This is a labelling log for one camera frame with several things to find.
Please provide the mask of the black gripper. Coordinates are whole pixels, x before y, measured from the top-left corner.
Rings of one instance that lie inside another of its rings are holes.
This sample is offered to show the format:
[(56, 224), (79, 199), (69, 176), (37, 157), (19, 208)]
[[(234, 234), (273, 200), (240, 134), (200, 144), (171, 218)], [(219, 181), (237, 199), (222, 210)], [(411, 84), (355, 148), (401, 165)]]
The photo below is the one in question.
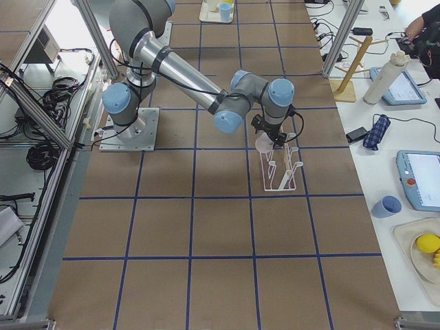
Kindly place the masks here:
[(281, 132), (282, 124), (270, 124), (261, 115), (252, 118), (251, 125), (255, 128), (255, 133), (264, 131), (268, 138), (277, 146), (282, 146), (287, 141), (287, 134)]

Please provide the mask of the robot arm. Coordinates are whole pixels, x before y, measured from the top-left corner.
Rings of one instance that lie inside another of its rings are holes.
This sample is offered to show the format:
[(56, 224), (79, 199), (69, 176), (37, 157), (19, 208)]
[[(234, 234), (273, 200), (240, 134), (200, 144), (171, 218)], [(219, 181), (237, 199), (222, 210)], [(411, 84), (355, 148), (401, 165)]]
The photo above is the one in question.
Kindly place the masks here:
[(290, 142), (293, 136), (281, 132), (281, 126), (295, 114), (293, 84), (284, 78), (268, 81), (239, 70), (232, 77), (230, 91), (216, 86), (159, 40), (174, 11), (174, 1), (114, 1), (109, 25), (123, 52), (207, 109), (221, 132), (234, 133), (258, 103), (263, 113), (252, 119), (255, 130), (264, 131), (275, 145)]

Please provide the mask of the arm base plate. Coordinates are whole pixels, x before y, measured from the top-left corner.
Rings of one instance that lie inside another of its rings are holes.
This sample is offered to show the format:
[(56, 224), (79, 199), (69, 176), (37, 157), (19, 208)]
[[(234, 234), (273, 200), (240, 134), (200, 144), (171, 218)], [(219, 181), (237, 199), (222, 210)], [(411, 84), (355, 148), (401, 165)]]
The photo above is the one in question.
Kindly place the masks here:
[(125, 131), (116, 126), (114, 130), (111, 116), (107, 116), (107, 125), (111, 128), (103, 133), (99, 149), (103, 152), (154, 151), (159, 122), (160, 108), (139, 108), (137, 120)]

